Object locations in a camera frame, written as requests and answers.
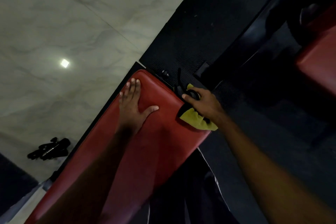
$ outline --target red leather pad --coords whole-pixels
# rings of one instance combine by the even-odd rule
[[[151,105],[160,109],[147,118],[130,141],[99,223],[127,223],[153,190],[166,182],[210,133],[176,118],[183,102],[157,78],[144,70],[132,77],[141,81],[139,110],[142,112]],[[25,223],[35,223],[105,149],[113,137],[118,117],[119,97],[99,119]]]
[[[309,45],[297,60],[297,66],[336,96],[336,28]]]

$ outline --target red leather upholstery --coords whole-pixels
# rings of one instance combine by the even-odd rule
[[[210,133],[192,128],[176,118],[183,102],[150,73],[139,70],[133,77],[141,81],[139,110],[144,111],[151,105],[158,105],[160,109],[148,117],[129,143],[104,205],[100,223],[127,223],[153,190],[162,185]],[[113,137],[118,120],[118,98],[111,103],[80,145],[26,224],[35,223],[104,150]]]
[[[296,64],[309,78],[336,96],[336,27],[309,45]]]

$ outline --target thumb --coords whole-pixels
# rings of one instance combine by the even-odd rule
[[[157,105],[150,106],[142,113],[142,115],[146,119],[152,112],[157,111],[158,109],[159,107]]]
[[[188,102],[189,104],[191,104],[192,106],[194,106],[194,104],[197,102],[196,99],[193,99],[191,96],[187,95],[187,94],[183,94],[182,98]]]

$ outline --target person's left arm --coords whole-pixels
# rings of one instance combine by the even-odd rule
[[[104,152],[78,177],[36,224],[93,224],[99,219],[117,168],[130,139],[158,109],[138,111],[140,81],[132,78],[120,93],[118,128]]]

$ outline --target person's right arm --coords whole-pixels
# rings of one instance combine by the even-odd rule
[[[201,95],[201,100],[183,95],[184,100],[224,134],[269,223],[336,223],[333,210],[264,154],[231,120],[210,91],[192,89]]]

